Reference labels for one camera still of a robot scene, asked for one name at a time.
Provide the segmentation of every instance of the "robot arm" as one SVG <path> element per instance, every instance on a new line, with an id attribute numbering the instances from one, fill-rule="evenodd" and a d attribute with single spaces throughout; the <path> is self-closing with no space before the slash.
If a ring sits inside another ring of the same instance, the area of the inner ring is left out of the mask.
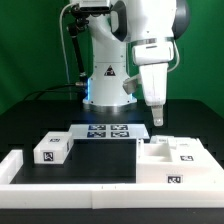
<path id="1" fill-rule="evenodd" d="M 132 57 L 139 66 L 138 79 L 141 80 L 144 98 L 152 108 L 154 124 L 161 126 L 166 102 L 168 62 L 174 57 L 173 40 L 181 36 L 189 24 L 186 1 L 117 1 L 111 12 L 111 21 L 112 33 L 119 40 L 134 45 Z"/>

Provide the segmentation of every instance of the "white box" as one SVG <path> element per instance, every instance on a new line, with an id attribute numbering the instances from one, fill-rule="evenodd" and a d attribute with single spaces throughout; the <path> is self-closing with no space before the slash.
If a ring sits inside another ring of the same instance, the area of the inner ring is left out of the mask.
<path id="1" fill-rule="evenodd" d="M 69 132 L 73 139 L 147 139 L 144 124 L 73 124 Z"/>
<path id="2" fill-rule="evenodd" d="M 48 132 L 35 147 L 35 164 L 63 164 L 74 142 L 72 133 Z"/>
<path id="3" fill-rule="evenodd" d="M 224 171 L 199 139 L 152 137 L 137 140 L 136 183 L 214 184 L 223 183 Z"/>
<path id="4" fill-rule="evenodd" d="M 70 3 L 79 3 L 80 8 L 97 8 L 97 7 L 107 7 L 110 8 L 110 0 L 70 0 Z"/>
<path id="5" fill-rule="evenodd" d="M 0 185 L 10 184 L 23 165 L 23 151 L 12 150 L 0 163 Z"/>

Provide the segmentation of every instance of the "cable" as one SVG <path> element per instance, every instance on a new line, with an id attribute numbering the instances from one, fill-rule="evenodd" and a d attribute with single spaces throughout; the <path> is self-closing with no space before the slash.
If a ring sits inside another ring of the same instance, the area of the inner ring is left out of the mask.
<path id="1" fill-rule="evenodd" d="M 176 45 L 175 41 L 174 41 L 173 45 L 174 45 L 174 50 L 175 50 L 175 53 L 176 53 L 176 64 L 171 69 L 168 69 L 167 72 L 174 71 L 178 67 L 178 65 L 180 64 L 180 54 L 179 54 L 179 51 L 178 51 L 178 48 L 177 48 L 177 45 Z"/>
<path id="2" fill-rule="evenodd" d="M 82 93 L 84 92 L 84 89 L 80 89 L 80 90 L 74 90 L 74 91 L 58 91 L 56 89 L 60 89 L 60 88 L 70 88 L 70 87 L 76 87 L 75 84 L 66 84 L 66 85 L 58 85 L 58 86 L 53 86 L 53 87 L 50 87 L 46 90 L 40 90 L 40 91 L 34 91 L 32 93 L 29 93 L 28 95 L 26 95 L 23 99 L 23 101 L 25 101 L 27 98 L 29 98 L 30 96 L 34 95 L 34 94 L 38 94 L 34 100 L 38 100 L 42 95 L 44 95 L 45 93 L 48 93 L 48 92 L 53 92 L 53 93 Z"/>
<path id="3" fill-rule="evenodd" d="M 37 94 L 37 93 L 42 93 L 42 95 L 44 95 L 45 93 L 83 93 L 83 91 L 77 91 L 77 90 L 74 90 L 74 91 L 59 91 L 59 90 L 40 90 L 40 91 L 35 91 L 35 92 L 32 92 L 32 93 L 29 93 L 27 96 L 25 96 L 23 98 L 23 101 L 27 100 L 30 96 L 34 95 L 34 94 Z"/>
<path id="4" fill-rule="evenodd" d="M 60 17 L 59 17 L 59 28 L 60 28 L 60 35 L 61 35 L 61 46 L 62 46 L 63 57 L 64 57 L 64 61 L 65 61 L 65 70 L 66 70 L 66 77 L 67 77 L 68 84 L 70 84 L 70 74 L 69 74 L 68 60 L 67 60 L 66 50 L 65 50 L 65 41 L 64 41 L 63 28 L 62 28 L 62 19 L 63 19 L 63 15 L 64 15 L 65 11 L 67 10 L 67 8 L 72 7 L 73 5 L 75 5 L 77 3 L 74 3 L 73 2 L 73 3 L 70 3 L 70 4 L 66 5 L 62 9 L 61 14 L 60 14 Z"/>

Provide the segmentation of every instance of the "white cube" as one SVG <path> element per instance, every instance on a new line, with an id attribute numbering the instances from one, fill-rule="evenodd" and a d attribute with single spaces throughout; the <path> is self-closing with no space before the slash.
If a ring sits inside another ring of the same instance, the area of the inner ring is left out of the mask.
<path id="1" fill-rule="evenodd" d="M 70 132 L 48 132 L 33 150 L 34 163 L 63 164 L 73 144 Z"/>

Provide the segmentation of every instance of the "blue light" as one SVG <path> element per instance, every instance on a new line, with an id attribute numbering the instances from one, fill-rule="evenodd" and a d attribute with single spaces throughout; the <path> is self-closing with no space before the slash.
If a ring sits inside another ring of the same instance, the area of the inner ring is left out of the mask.
<path id="1" fill-rule="evenodd" d="M 90 99 L 90 79 L 87 82 L 87 100 Z"/>

